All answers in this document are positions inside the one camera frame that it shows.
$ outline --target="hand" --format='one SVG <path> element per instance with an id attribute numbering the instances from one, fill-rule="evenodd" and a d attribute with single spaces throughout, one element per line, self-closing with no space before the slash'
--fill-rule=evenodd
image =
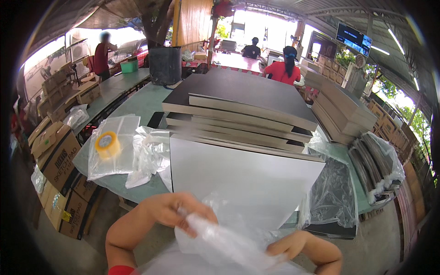
<path id="1" fill-rule="evenodd" d="M 302 230 L 296 230 L 294 233 L 270 244 L 266 253 L 270 256 L 284 253 L 287 259 L 291 260 L 302 251 L 309 234 Z"/>
<path id="2" fill-rule="evenodd" d="M 149 197 L 143 203 L 146 204 L 145 209 L 160 224 L 169 227 L 179 227 L 189 236 L 195 238 L 197 234 L 192 230 L 184 217 L 177 214 L 179 207 L 183 207 L 188 213 L 197 213 L 207 220 L 218 223 L 217 217 L 213 210 L 190 193 L 168 193 Z"/>

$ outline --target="black shirt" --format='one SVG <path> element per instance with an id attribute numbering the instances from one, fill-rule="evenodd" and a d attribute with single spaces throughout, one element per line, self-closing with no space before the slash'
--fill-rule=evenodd
<path id="1" fill-rule="evenodd" d="M 253 59 L 257 59 L 257 56 L 259 56 L 260 54 L 261 54 L 260 48 L 255 45 L 247 45 L 244 48 L 244 52 L 243 52 L 244 57 L 249 57 Z"/>

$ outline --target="red car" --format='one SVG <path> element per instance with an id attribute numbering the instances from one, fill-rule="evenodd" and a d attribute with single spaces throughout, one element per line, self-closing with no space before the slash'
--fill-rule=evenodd
<path id="1" fill-rule="evenodd" d="M 135 40 L 122 44 L 112 55 L 109 52 L 108 63 L 109 67 L 119 65 L 120 62 L 126 60 L 131 56 L 137 56 L 138 67 L 143 68 L 144 59 L 148 54 L 147 40 Z"/>

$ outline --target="black cap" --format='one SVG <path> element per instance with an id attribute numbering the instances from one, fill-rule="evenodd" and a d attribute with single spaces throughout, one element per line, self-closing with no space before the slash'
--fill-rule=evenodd
<path id="1" fill-rule="evenodd" d="M 297 59 L 298 52 L 294 47 L 287 46 L 282 50 L 282 52 L 284 53 L 286 58 L 293 57 L 293 58 L 295 58 L 296 61 L 298 61 L 298 59 Z"/>

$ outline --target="ceiling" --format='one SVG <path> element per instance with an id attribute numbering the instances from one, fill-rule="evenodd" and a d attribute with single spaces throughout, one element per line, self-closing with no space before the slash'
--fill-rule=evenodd
<path id="1" fill-rule="evenodd" d="M 103 28 L 102 19 L 108 26 L 117 23 L 118 18 L 139 16 L 139 11 L 155 5 L 160 0 L 58 0 L 48 9 L 45 18 L 37 26 L 35 37 L 27 57 L 47 43 L 64 35 L 81 23 L 81 27 Z M 269 11 L 286 18 L 302 20 L 324 34 L 335 37 L 338 23 L 344 22 L 354 29 L 368 34 L 372 32 L 373 45 L 390 53 L 385 55 L 370 51 L 369 63 L 379 64 L 381 72 L 416 103 L 419 92 L 413 77 L 416 76 L 422 94 L 420 109 L 428 120 L 433 108 L 437 108 L 432 77 L 432 65 L 428 51 L 419 43 L 406 19 L 405 11 L 396 0 L 238 0 L 248 9 Z M 390 28 L 400 41 L 403 55 L 388 32 Z"/>

